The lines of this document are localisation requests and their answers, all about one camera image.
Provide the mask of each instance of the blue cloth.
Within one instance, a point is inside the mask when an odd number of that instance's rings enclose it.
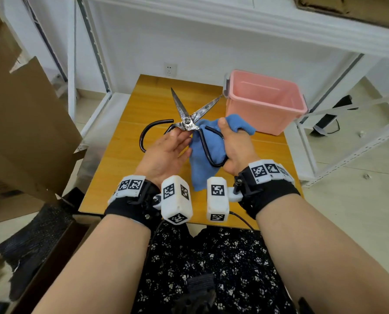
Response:
[[[250,136],[255,133],[255,129],[244,121],[239,115],[229,115],[226,117],[229,127],[232,131],[237,132],[238,129],[243,129]],[[218,120],[209,121],[200,119],[196,125],[203,129],[206,144],[208,145],[210,156],[215,163],[221,163],[225,158],[225,147],[223,139],[213,132],[205,129],[205,126],[210,126],[220,132],[218,127]],[[219,168],[210,165],[206,158],[202,147],[200,135],[198,132],[193,133],[190,147],[193,149],[190,155],[190,166],[192,168],[192,184],[195,191],[204,190],[207,187],[208,178],[214,176]]]

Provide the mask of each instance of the power outlet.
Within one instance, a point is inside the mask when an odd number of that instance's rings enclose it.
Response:
[[[164,72],[167,77],[177,77],[177,64],[164,63]]]

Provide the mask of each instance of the black wrist strap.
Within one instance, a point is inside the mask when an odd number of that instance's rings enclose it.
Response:
[[[138,197],[120,197],[109,204],[104,215],[128,217],[153,232],[161,221],[161,211],[155,209],[154,196],[161,194],[157,185],[145,180]]]
[[[235,180],[238,179],[242,180],[240,191],[243,194],[243,199],[239,204],[253,219],[256,219],[258,212],[273,200],[289,194],[300,195],[296,187],[284,179],[274,179],[266,183],[256,184],[248,166],[235,177]]]

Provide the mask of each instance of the wooden table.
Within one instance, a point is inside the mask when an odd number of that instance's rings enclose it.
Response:
[[[121,179],[134,173],[144,155],[139,149],[139,135],[147,124],[161,119],[173,118],[177,122],[180,120],[170,87],[173,87],[190,114],[222,93],[222,87],[219,86],[141,75],[87,190],[80,211],[104,213],[107,201]],[[225,116],[225,99],[221,99],[203,118],[215,120],[223,116]],[[151,128],[145,136],[145,148],[162,136],[168,126],[169,124],[165,124]],[[296,187],[302,194],[285,136],[281,134],[275,137],[257,132],[252,137],[252,141],[260,158],[273,159],[281,163],[292,174]],[[224,223],[208,221],[206,219],[206,190],[200,192],[193,190],[189,161],[184,164],[180,176],[190,186],[193,206],[191,223],[247,228],[244,222],[232,215]],[[228,186],[234,183],[234,177],[225,173],[223,169],[220,169],[216,176],[225,178]],[[258,229],[257,223],[238,203],[230,203],[230,210],[241,215],[251,226]]]

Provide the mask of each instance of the person's left hand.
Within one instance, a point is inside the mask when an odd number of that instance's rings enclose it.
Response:
[[[146,179],[161,188],[161,183],[171,175],[180,172],[183,163],[189,158],[192,149],[180,154],[191,140],[189,131],[175,128],[160,137],[150,146],[135,170],[135,175],[145,175]]]

